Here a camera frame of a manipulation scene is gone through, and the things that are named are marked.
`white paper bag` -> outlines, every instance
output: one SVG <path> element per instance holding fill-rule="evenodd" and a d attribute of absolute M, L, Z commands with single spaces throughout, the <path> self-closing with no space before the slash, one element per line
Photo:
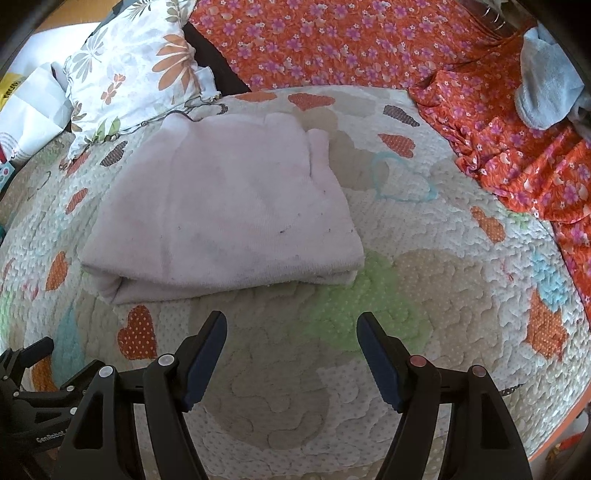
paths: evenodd
<path fill-rule="evenodd" d="M 50 64 L 37 67 L 0 110 L 0 147 L 18 170 L 61 133 L 72 105 L 51 73 Z"/>

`white towel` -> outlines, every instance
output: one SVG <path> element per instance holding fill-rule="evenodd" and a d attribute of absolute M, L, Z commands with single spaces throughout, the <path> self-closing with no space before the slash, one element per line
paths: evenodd
<path fill-rule="evenodd" d="M 564 119 L 584 88 L 569 58 L 541 24 L 524 35 L 521 76 L 515 107 L 523 123 L 536 130 Z"/>
<path fill-rule="evenodd" d="M 364 256 L 326 132 L 286 113 L 173 114 L 117 177 L 80 259 L 126 303 L 346 283 Z"/>

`mattress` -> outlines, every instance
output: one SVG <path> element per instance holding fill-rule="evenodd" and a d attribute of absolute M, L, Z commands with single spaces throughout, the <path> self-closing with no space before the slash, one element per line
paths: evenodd
<path fill-rule="evenodd" d="M 349 202 L 366 266 L 350 286 L 286 283 L 198 299 L 111 306 L 78 252 L 129 156 L 158 122 L 63 163 L 49 143 L 0 202 L 0 351 L 44 335 L 51 359 L 28 382 L 55 389 L 91 359 L 145 366 L 195 334 L 212 310 L 228 340 L 203 401 L 186 415 L 203 466 L 227 480 L 373 478 L 399 415 L 361 354 L 355 320 L 436 366 L 491 373 L 532 454 L 591 378 L 583 307 L 545 222 L 508 211 L 454 163 L 448 142 L 403 90 L 318 86 L 255 92 L 193 118 L 287 112 L 330 134 L 330 166 Z M 161 168 L 166 168 L 163 158 Z M 440 410 L 425 479 L 436 478 L 450 409 Z M 138 435 L 158 478 L 142 408 Z"/>

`pillowcase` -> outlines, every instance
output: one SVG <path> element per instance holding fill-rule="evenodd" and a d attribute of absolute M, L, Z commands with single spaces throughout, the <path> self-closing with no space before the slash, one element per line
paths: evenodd
<path fill-rule="evenodd" d="M 74 106 L 68 160 L 96 142 L 172 110 L 219 96 L 212 71 L 197 65 L 183 25 L 196 0 L 138 0 L 66 59 Z"/>

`light blue cloth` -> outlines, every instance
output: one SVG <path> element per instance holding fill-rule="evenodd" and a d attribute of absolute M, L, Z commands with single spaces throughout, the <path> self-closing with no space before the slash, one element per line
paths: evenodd
<path fill-rule="evenodd" d="M 564 119 L 584 89 L 566 53 L 539 23 L 524 35 L 521 76 L 515 107 L 523 123 L 536 130 Z"/>

